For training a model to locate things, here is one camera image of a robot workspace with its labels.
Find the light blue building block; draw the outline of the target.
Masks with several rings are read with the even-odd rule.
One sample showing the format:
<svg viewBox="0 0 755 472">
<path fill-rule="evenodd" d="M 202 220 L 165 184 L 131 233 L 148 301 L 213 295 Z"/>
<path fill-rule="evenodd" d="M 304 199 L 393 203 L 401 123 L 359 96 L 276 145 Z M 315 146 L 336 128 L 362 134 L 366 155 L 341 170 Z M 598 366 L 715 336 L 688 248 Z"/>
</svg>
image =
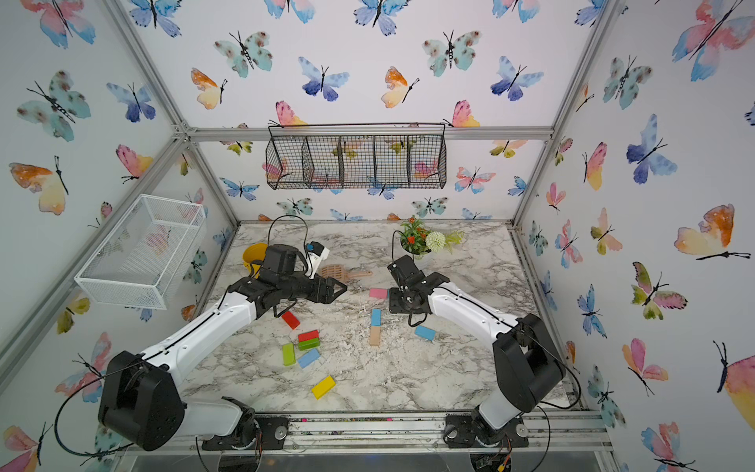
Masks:
<svg viewBox="0 0 755 472">
<path fill-rule="evenodd" d="M 379 328 L 381 326 L 381 309 L 374 309 L 371 314 L 371 326 Z"/>
</svg>

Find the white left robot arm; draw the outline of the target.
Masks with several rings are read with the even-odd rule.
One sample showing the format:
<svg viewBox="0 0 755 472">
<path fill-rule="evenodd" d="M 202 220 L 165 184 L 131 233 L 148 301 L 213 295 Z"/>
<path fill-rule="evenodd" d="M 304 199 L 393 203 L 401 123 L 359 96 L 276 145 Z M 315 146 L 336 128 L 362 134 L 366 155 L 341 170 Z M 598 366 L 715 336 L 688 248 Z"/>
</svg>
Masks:
<svg viewBox="0 0 755 472">
<path fill-rule="evenodd" d="M 267 312 L 281 315 L 281 303 L 330 304 L 345 293 L 345 284 L 318 273 L 329 254 L 319 242 L 302 250 L 269 246 L 255 275 L 232 283 L 218 302 L 181 330 L 138 354 L 117 354 L 104 379 L 99 424 L 146 452 L 188 437 L 216 439 L 222 450 L 258 446 L 261 428 L 253 408 L 228 396 L 184 399 L 179 389 L 230 336 Z"/>
</svg>

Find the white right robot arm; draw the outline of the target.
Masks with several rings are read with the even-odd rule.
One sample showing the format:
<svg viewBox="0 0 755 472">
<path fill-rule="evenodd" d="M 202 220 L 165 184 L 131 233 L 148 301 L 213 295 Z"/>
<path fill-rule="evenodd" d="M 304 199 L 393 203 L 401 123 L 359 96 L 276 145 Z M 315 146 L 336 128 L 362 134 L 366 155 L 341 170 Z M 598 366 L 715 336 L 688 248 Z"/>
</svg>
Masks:
<svg viewBox="0 0 755 472">
<path fill-rule="evenodd" d="M 405 314 L 420 328 L 430 315 L 474 336 L 493 355 L 495 381 L 489 397 L 476 408 L 487 433 L 503 430 L 514 418 L 538 406 L 566 376 L 554 340 L 541 318 L 501 312 L 463 291 L 445 275 L 426 275 L 404 256 L 387 267 L 395 287 L 389 310 Z"/>
</svg>

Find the pink building block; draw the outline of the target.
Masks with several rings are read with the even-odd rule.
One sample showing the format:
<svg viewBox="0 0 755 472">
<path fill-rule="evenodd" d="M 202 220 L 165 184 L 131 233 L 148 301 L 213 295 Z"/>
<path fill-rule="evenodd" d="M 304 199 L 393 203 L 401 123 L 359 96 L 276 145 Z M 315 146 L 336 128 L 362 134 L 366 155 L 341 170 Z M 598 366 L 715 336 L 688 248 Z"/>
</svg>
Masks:
<svg viewBox="0 0 755 472">
<path fill-rule="evenodd" d="M 385 288 L 371 288 L 369 296 L 371 298 L 385 300 L 389 298 L 389 291 Z"/>
</svg>

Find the natural wood building block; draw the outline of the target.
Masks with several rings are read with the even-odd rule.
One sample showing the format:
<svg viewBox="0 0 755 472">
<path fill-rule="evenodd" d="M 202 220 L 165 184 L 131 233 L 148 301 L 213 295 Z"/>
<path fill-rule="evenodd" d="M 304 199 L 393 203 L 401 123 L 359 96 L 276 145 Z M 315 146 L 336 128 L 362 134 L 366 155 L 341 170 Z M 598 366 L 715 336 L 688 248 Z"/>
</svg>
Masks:
<svg viewBox="0 0 755 472">
<path fill-rule="evenodd" d="M 369 344 L 378 347 L 381 345 L 381 327 L 371 326 L 369 334 Z"/>
</svg>

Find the teal building block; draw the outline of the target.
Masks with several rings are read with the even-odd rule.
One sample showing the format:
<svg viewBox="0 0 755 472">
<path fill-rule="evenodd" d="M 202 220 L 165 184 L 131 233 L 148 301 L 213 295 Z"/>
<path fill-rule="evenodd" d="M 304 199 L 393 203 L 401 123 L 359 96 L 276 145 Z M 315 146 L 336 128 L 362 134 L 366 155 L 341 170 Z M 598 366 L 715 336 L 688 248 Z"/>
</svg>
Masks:
<svg viewBox="0 0 755 472">
<path fill-rule="evenodd" d="M 416 326 L 415 334 L 429 342 L 433 342 L 436 339 L 436 332 L 426 326 Z"/>
</svg>

